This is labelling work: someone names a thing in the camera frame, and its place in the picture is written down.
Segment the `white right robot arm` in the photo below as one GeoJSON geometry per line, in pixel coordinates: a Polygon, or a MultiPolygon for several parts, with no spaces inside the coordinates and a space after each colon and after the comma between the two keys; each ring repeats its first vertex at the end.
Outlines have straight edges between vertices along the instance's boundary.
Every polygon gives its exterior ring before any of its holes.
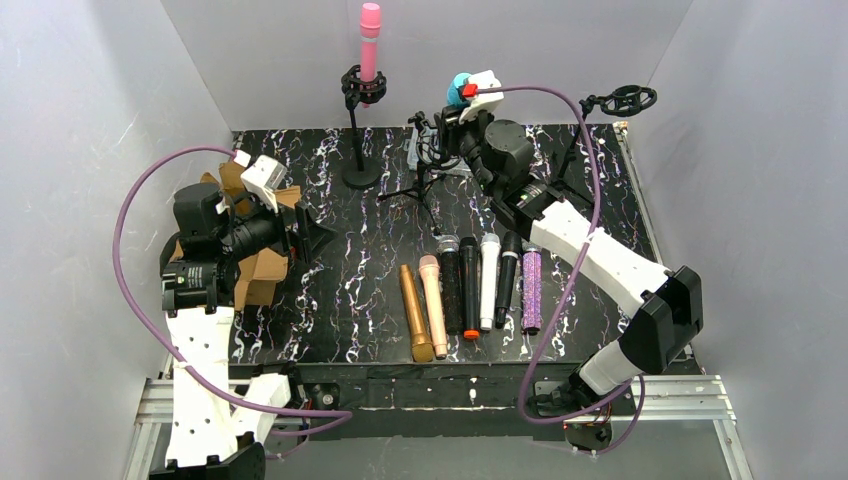
{"type": "Polygon", "coordinates": [[[699,275],[686,266],[671,271],[591,227],[561,182],[547,184],[531,173],[535,146],[518,123],[458,107],[434,120],[440,152],[466,163],[496,219],[578,267],[630,319],[617,340],[570,375],[565,397],[595,401],[640,373],[663,373],[703,327],[699,275]]]}

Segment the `black orange-tipped microphone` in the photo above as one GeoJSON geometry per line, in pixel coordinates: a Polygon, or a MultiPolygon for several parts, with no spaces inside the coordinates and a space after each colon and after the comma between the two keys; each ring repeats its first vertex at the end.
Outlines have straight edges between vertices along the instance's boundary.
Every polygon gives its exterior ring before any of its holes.
{"type": "Polygon", "coordinates": [[[480,335],[479,249],[473,236],[460,239],[460,280],[462,288],[463,338],[476,340],[480,335]]]}

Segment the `pink microphone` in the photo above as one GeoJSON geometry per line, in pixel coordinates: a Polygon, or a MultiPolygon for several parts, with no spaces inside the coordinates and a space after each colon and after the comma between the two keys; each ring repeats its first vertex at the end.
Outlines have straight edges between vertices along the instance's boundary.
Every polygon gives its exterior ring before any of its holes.
{"type": "Polygon", "coordinates": [[[374,2],[362,4],[360,11],[360,79],[371,82],[377,73],[377,39],[381,29],[381,8],[374,2]]]}

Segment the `beige microphone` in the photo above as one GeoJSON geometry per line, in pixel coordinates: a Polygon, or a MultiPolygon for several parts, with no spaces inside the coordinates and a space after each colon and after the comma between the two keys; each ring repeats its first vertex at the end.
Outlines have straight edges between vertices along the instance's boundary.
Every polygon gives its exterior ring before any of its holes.
{"type": "Polygon", "coordinates": [[[431,339],[438,360],[448,356],[447,332],[441,298],[440,267],[434,255],[424,255],[419,261],[419,276],[423,286],[431,339]]]}

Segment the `turquoise blue microphone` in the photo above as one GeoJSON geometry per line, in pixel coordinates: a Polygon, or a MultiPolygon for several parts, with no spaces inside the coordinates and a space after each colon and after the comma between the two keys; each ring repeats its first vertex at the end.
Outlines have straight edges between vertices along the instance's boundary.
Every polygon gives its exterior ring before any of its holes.
{"type": "Polygon", "coordinates": [[[446,93],[447,106],[466,108],[470,104],[470,102],[462,95],[470,76],[471,74],[468,72],[461,72],[453,77],[446,93]]]}

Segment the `black white-banded microphone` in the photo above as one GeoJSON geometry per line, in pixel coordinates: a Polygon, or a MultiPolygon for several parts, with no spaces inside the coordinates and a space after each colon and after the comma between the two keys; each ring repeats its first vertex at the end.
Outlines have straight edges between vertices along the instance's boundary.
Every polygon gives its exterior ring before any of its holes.
{"type": "Polygon", "coordinates": [[[515,231],[507,231],[501,248],[500,270],[497,280],[494,326],[502,329],[511,306],[515,275],[522,253],[522,239],[515,231]]]}

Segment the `brown cardboard box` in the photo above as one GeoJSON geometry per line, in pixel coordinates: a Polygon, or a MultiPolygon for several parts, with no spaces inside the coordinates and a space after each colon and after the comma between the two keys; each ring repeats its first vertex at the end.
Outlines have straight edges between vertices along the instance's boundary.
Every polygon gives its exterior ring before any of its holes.
{"type": "MultiPolygon", "coordinates": [[[[256,198],[264,206],[240,179],[249,166],[246,161],[223,162],[216,174],[206,172],[176,193],[178,231],[160,259],[165,310],[231,307],[242,312],[267,306],[286,278],[294,259],[283,255],[279,245],[237,263],[225,262],[225,234],[234,216],[228,198],[256,198]]],[[[300,187],[284,187],[282,181],[275,194],[278,203],[290,207],[301,200],[300,187]]]]}

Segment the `white microphone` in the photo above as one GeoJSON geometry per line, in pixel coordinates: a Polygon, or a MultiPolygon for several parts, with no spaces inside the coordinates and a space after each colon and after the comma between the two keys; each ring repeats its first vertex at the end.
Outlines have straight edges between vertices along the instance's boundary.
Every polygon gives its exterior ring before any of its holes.
{"type": "Polygon", "coordinates": [[[500,249],[501,243],[497,234],[487,233],[482,237],[480,243],[480,328],[482,331],[490,331],[494,326],[500,249]]]}

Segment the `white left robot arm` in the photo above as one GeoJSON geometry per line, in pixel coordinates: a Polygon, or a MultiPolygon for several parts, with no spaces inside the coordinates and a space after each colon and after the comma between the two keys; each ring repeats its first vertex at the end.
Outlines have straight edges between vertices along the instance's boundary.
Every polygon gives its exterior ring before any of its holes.
{"type": "Polygon", "coordinates": [[[295,189],[229,196],[215,183],[180,189],[173,213],[178,252],[161,270],[162,310],[180,354],[172,426],[152,479],[261,479],[275,415],[222,398],[242,261],[267,249],[310,262],[333,239],[295,189]]]}

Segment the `black round-base microphone stand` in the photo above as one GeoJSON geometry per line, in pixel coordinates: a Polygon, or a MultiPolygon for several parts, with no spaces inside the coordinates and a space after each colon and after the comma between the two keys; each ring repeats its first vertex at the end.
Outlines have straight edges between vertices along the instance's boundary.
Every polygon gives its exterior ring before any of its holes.
{"type": "Polygon", "coordinates": [[[341,77],[341,90],[344,94],[345,107],[349,114],[352,130],[353,165],[342,172],[343,183],[353,190],[367,190],[374,187],[381,175],[374,161],[367,160],[363,151],[364,133],[357,125],[356,108],[362,104],[369,106],[378,103],[387,92],[387,79],[381,71],[376,73],[373,80],[360,78],[361,66],[353,65],[341,77]]]}

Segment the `gold microphone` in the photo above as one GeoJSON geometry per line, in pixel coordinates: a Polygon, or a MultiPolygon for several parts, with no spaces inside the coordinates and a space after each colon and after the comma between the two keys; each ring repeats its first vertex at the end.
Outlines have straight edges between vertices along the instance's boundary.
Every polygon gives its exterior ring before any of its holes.
{"type": "Polygon", "coordinates": [[[427,363],[434,359],[434,347],[423,318],[417,288],[411,268],[402,264],[399,270],[400,288],[410,333],[413,361],[427,363]]]}

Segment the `black glitter silver-mesh microphone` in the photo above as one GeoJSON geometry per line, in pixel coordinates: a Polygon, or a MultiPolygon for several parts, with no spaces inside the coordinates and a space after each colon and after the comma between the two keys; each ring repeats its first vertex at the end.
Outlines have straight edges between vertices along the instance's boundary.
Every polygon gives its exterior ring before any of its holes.
{"type": "Polygon", "coordinates": [[[437,252],[446,332],[448,335],[460,335],[463,331],[463,319],[460,311],[462,298],[459,239],[455,235],[440,236],[437,252]]]}

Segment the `purple glitter microphone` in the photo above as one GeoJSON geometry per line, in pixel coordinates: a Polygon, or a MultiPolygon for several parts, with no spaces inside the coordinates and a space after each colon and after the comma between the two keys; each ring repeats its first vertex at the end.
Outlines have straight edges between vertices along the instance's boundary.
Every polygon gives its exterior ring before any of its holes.
{"type": "Polygon", "coordinates": [[[525,242],[522,255],[522,332],[536,335],[542,326],[542,256],[538,246],[525,242]]]}

